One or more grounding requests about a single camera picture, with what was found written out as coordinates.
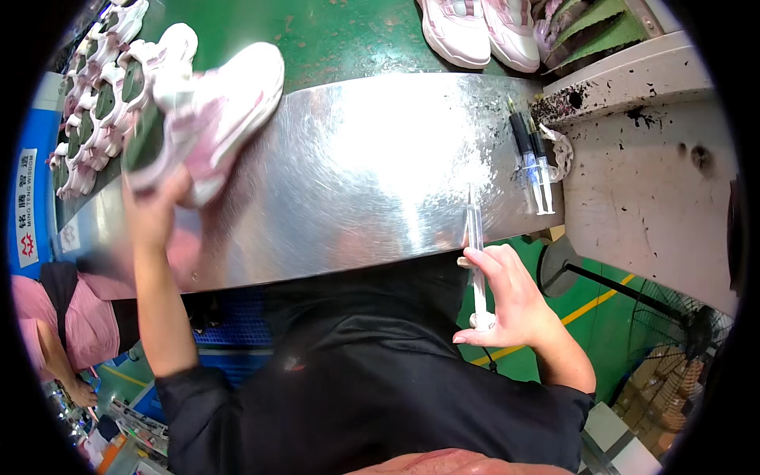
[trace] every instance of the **syringe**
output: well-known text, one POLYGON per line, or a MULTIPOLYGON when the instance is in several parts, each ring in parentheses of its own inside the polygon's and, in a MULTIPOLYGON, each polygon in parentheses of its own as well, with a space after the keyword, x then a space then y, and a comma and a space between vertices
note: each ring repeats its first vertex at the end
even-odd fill
POLYGON ((546 200, 546 214, 554 214, 554 208, 552 207, 552 184, 549 182, 549 161, 546 158, 543 137, 541 137, 541 131, 536 129, 533 117, 528 117, 527 127, 530 132, 530 141, 533 144, 536 160, 538 160, 538 167, 541 170, 541 186, 543 187, 543 198, 546 200))
POLYGON ((536 198, 536 205, 538 206, 538 213, 536 214, 546 214, 546 211, 543 209, 543 199, 541 197, 539 166, 536 162, 536 154, 533 150, 530 135, 525 128, 522 112, 517 112, 515 110, 515 104, 512 102, 512 98, 509 95, 507 95, 507 107, 509 108, 509 123, 512 126, 512 132, 515 134, 518 151, 522 156, 524 168, 527 171, 528 181, 530 181, 530 185, 533 188, 533 195, 536 198))
MULTIPOLYGON (((467 238, 471 248, 483 250, 483 216, 472 185, 467 197, 467 238)), ((478 267, 474 267, 472 272, 475 313, 470 316, 470 326, 478 331, 486 331, 496 324, 496 315, 486 310, 486 278, 483 272, 478 267)))

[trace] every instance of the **pink shirt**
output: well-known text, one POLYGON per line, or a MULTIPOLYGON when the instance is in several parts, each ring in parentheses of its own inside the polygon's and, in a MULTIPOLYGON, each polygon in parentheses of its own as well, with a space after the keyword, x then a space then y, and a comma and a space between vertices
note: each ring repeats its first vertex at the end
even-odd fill
MULTIPOLYGON (((102 363, 119 351, 119 327, 111 302, 98 299, 78 274, 77 287, 66 312, 66 354, 71 367, 80 372, 102 363)), ((37 320, 44 321, 58 333, 58 319, 42 284, 22 276, 11 276, 11 291, 16 306, 18 326, 29 358, 43 381, 53 379, 44 369, 45 360, 37 320)))

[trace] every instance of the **black sleeve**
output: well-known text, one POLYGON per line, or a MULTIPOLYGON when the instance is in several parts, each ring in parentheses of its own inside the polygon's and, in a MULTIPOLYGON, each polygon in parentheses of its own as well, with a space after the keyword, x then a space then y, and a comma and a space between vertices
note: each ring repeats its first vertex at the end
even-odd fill
POLYGON ((156 392, 169 426, 174 473, 239 473, 239 410, 218 368, 156 378, 156 392))
POLYGON ((572 473, 578 472, 581 464, 581 449, 583 441, 581 431, 586 426, 588 412, 594 407, 596 394, 586 394, 568 386, 547 385, 556 407, 559 409, 560 416, 556 417, 556 447, 558 450, 557 462, 555 465, 570 470, 572 473))

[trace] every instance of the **cardboard box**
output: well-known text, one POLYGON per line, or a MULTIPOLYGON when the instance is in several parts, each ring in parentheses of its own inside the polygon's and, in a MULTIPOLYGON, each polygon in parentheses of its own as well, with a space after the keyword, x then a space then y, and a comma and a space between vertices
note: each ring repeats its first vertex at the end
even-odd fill
POLYGON ((664 382, 662 381, 656 381, 652 385, 650 385, 648 388, 644 389, 641 392, 641 398, 644 399, 644 401, 647 401, 647 403, 652 402, 655 396, 659 394, 660 389, 662 389, 664 385, 664 382))
POLYGON ((625 408, 624 408, 623 406, 621 406, 620 404, 615 404, 615 405, 613 406, 613 412, 614 412, 614 413, 615 413, 615 415, 617 415, 617 416, 618 416, 620 419, 622 419, 622 418, 623 418, 623 416, 625 416, 625 408))
POLYGON ((705 364, 697 360, 691 361, 686 366, 686 370, 683 373, 683 380, 681 381, 681 387, 678 388, 678 393, 681 397, 689 399, 694 394, 700 392, 701 385, 698 383, 698 380, 704 368, 705 364))
POLYGON ((560 224, 559 226, 550 227, 547 230, 530 233, 527 235, 527 240, 529 240, 530 242, 535 242, 535 241, 540 240, 544 245, 549 245, 552 242, 556 242, 557 239, 561 238, 564 234, 565 234, 565 225, 560 224))
POLYGON ((651 417, 647 416, 647 411, 645 411, 644 416, 638 421, 636 426, 641 429, 642 434, 647 434, 656 427, 656 424, 651 417))
POLYGON ((633 429, 636 427, 636 424, 638 424, 638 421, 640 421, 644 416, 646 409, 647 407, 644 405, 644 402, 636 397, 631 403, 631 407, 625 412, 625 416, 622 418, 622 421, 628 427, 633 429))
POLYGON ((663 435, 660 436, 660 439, 657 441, 657 443, 652 446, 652 448, 650 449, 650 452, 656 458, 660 458, 663 456, 665 452, 670 450, 670 447, 673 446, 673 442, 675 440, 676 440, 676 434, 674 434, 673 432, 665 432, 663 433, 663 435))
POLYGON ((638 440, 640 440, 641 443, 644 444, 644 447, 651 450, 652 447, 654 447, 654 445, 657 444, 657 441, 660 440, 660 437, 666 432, 668 431, 665 430, 665 428, 663 427, 651 426, 647 432, 641 432, 641 434, 638 436, 638 440))
POLYGON ((686 368, 686 355, 676 347, 668 347, 665 355, 660 358, 660 364, 654 370, 660 376, 669 376, 671 373, 682 373, 686 368))
POLYGON ((678 410, 673 408, 660 415, 658 422, 669 432, 679 432, 686 425, 686 416, 681 413, 680 408, 678 410))
POLYGON ((631 403, 636 398, 637 393, 638 389, 636 389, 633 383, 628 380, 622 389, 622 393, 618 396, 617 404, 622 406, 623 410, 628 410, 631 407, 631 403))
POLYGON ((668 410, 674 399, 683 400, 678 394, 678 388, 681 386, 682 381, 682 375, 678 375, 675 372, 670 373, 660 391, 651 400, 652 407, 654 407, 658 413, 664 413, 668 410))
POLYGON ((631 432, 633 432, 633 435, 635 435, 637 438, 642 437, 646 433, 646 431, 644 430, 644 427, 642 427, 641 424, 639 423, 637 423, 635 426, 631 428, 631 432))
POLYGON ((639 365, 636 371, 633 372, 633 376, 629 380, 639 391, 643 391, 651 385, 651 380, 654 376, 654 371, 662 362, 665 353, 669 347, 658 346, 655 347, 650 353, 647 359, 639 365))

